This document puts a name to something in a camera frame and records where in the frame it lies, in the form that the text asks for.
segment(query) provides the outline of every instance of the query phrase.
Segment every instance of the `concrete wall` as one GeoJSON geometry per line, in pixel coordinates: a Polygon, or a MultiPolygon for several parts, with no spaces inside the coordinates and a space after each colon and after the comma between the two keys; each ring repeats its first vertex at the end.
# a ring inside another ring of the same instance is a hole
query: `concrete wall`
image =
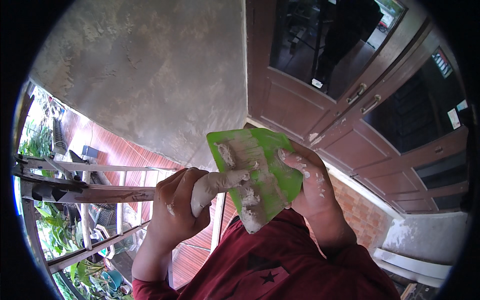
{"type": "Polygon", "coordinates": [[[31,78],[113,133],[216,169],[205,135],[246,116],[242,0],[77,0],[31,78]]]}
{"type": "Polygon", "coordinates": [[[452,265],[463,246],[467,214],[408,215],[393,220],[382,249],[437,264],[452,265]]]}

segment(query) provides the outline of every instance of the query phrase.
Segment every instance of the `black star print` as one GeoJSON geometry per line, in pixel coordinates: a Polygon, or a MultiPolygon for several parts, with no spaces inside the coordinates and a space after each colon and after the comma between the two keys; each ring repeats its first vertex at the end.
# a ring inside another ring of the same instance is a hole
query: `black star print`
{"type": "Polygon", "coordinates": [[[275,274],[275,275],[272,275],[272,272],[268,272],[268,275],[267,276],[260,276],[261,279],[265,280],[262,285],[264,285],[265,283],[267,282],[275,282],[275,280],[273,280],[273,278],[275,276],[277,276],[278,274],[275,274]]]}

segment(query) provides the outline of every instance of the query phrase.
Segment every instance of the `brown door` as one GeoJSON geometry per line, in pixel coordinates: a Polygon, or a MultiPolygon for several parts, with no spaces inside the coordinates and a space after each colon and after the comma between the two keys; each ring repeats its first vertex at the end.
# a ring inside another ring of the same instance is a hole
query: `brown door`
{"type": "Polygon", "coordinates": [[[450,117],[464,99],[455,59],[434,29],[307,145],[400,212],[457,210],[468,189],[468,131],[450,117]]]}
{"type": "Polygon", "coordinates": [[[249,114],[301,143],[318,138],[426,26],[412,0],[320,2],[247,2],[249,114]]]}

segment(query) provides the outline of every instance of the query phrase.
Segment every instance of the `blue pot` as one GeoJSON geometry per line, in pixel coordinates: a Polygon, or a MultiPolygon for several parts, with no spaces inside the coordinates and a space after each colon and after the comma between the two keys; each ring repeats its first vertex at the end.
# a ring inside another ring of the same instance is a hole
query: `blue pot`
{"type": "Polygon", "coordinates": [[[120,272],[117,270],[111,271],[103,271],[102,272],[103,279],[108,280],[108,286],[112,290],[117,290],[120,285],[123,283],[123,277],[121,276],[120,272]]]}

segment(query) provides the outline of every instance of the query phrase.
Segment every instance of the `metal door handle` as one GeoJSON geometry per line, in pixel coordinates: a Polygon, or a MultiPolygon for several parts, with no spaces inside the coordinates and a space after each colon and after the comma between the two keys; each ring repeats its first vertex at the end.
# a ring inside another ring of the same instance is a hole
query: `metal door handle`
{"type": "Polygon", "coordinates": [[[366,89],[367,89],[367,85],[364,83],[361,83],[360,90],[358,90],[358,92],[355,94],[355,96],[353,96],[353,98],[347,98],[347,103],[351,104],[357,101],[357,99],[365,92],[366,89]]]}
{"type": "Polygon", "coordinates": [[[375,97],[375,101],[368,108],[360,108],[360,111],[362,112],[362,114],[366,114],[367,112],[372,110],[372,108],[374,108],[375,105],[377,105],[377,103],[380,102],[380,100],[382,100],[382,97],[380,95],[375,95],[374,97],[375,97]]]}

